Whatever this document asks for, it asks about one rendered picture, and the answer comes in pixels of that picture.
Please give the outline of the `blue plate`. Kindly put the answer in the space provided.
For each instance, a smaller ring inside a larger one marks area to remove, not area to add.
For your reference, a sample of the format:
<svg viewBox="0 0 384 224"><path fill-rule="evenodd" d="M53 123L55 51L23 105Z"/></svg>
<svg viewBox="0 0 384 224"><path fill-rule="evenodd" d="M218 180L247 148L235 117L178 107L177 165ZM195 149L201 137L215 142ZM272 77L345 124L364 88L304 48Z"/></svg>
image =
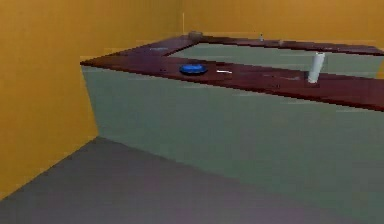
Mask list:
<svg viewBox="0 0 384 224"><path fill-rule="evenodd" d="M185 64L179 71L184 75L202 75L207 72L207 68L201 64Z"/></svg>

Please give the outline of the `green counter with maroon top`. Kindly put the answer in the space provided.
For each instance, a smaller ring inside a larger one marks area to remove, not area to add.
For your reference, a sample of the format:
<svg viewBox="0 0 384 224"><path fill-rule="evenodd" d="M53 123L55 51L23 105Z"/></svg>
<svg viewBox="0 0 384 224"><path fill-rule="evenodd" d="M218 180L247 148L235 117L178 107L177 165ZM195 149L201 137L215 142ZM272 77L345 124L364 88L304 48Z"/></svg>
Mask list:
<svg viewBox="0 0 384 224"><path fill-rule="evenodd" d="M384 224L382 62L373 46L183 35L81 69L101 137ZM207 72L184 75L185 64Z"/></svg>

